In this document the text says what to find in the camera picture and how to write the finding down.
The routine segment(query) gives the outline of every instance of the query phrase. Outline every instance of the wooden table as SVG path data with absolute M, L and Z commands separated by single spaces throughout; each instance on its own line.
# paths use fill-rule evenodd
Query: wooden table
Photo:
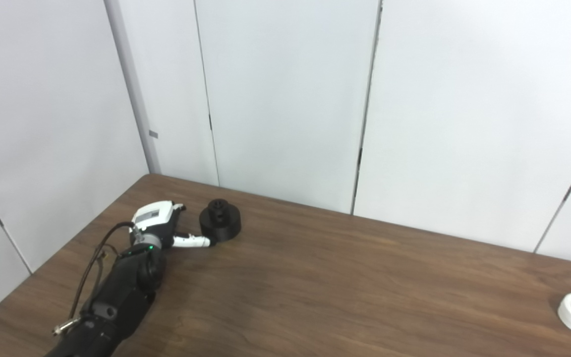
M 242 233 L 168 251 L 158 300 L 114 356 L 571 356 L 555 313 L 571 262 L 149 175 L 0 303 L 0 357 L 54 346 L 50 329 L 116 222 L 172 199 L 188 206 L 179 229 L 199 233 L 216 197 L 241 209 Z M 126 248 L 127 234 L 110 242 Z

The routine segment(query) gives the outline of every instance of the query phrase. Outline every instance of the robotic arm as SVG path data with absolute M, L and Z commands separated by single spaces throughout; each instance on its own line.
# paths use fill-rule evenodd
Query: robotic arm
M 165 273 L 163 250 L 214 246 L 241 229 L 239 210 L 223 199 L 200 215 L 208 237 L 175 233 L 182 204 L 160 201 L 140 208 L 130 229 L 131 246 L 118 254 L 103 282 L 81 307 L 79 316 L 54 329 L 59 344 L 46 357 L 109 357 L 140 325 Z

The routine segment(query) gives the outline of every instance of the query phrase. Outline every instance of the black cylindrical fixture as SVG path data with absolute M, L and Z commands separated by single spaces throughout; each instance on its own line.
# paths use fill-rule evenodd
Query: black cylindrical fixture
M 225 199 L 213 199 L 200 213 L 202 235 L 215 242 L 228 241 L 242 230 L 239 209 Z

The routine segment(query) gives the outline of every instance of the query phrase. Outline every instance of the cable connector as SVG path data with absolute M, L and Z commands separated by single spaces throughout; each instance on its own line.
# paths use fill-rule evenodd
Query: cable connector
M 66 332 L 67 330 L 69 330 L 70 328 L 72 328 L 73 325 L 76 325 L 77 323 L 79 323 L 79 321 L 81 321 L 81 318 L 73 318 L 73 319 L 69 319 L 68 321 L 55 326 L 52 329 L 52 335 L 53 336 L 59 336 L 61 334 L 63 334 L 63 332 Z

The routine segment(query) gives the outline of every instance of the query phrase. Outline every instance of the black cable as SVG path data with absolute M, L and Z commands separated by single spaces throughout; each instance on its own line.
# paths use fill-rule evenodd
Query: black cable
M 107 232 L 107 234 L 103 237 L 103 239 L 100 241 L 100 243 L 98 244 L 98 246 L 94 250 L 94 253 L 91 257 L 91 260 L 89 260 L 89 264 L 85 268 L 85 272 L 83 273 L 83 276 L 81 277 L 81 282 L 79 283 L 79 287 L 76 289 L 76 295 L 74 296 L 74 301 L 72 303 L 72 309 L 70 310 L 70 315 L 68 315 L 67 319 L 71 319 L 74 317 L 74 314 L 76 312 L 76 307 L 78 306 L 79 299 L 81 298 L 83 286 L 85 285 L 85 281 L 87 280 L 87 277 L 89 275 L 89 271 L 91 270 L 91 267 L 94 265 L 94 262 L 98 258 L 98 253 L 100 253 L 100 250 L 103 248 L 103 246 L 105 245 L 105 243 L 107 242 L 109 237 L 111 237 L 111 235 L 114 232 L 116 232 L 116 230 L 118 228 L 122 228 L 122 227 L 131 227 L 131 228 L 137 229 L 136 224 L 133 222 L 120 222 L 120 223 L 116 224 L 113 228 L 111 228 L 109 230 L 109 232 Z
M 100 285 L 100 278 L 103 277 L 103 260 L 106 257 L 105 251 L 97 258 L 96 263 L 98 264 L 98 272 L 96 273 L 96 280 L 94 281 L 94 287 L 91 290 L 91 295 L 94 296 L 98 291 L 98 285 Z
M 113 251 L 113 253 L 116 255 L 116 257 L 118 256 L 118 249 L 116 249 L 115 246 L 113 246 L 111 244 L 107 244 L 107 243 L 105 243 L 105 246 L 108 246 L 109 249 L 111 249 Z

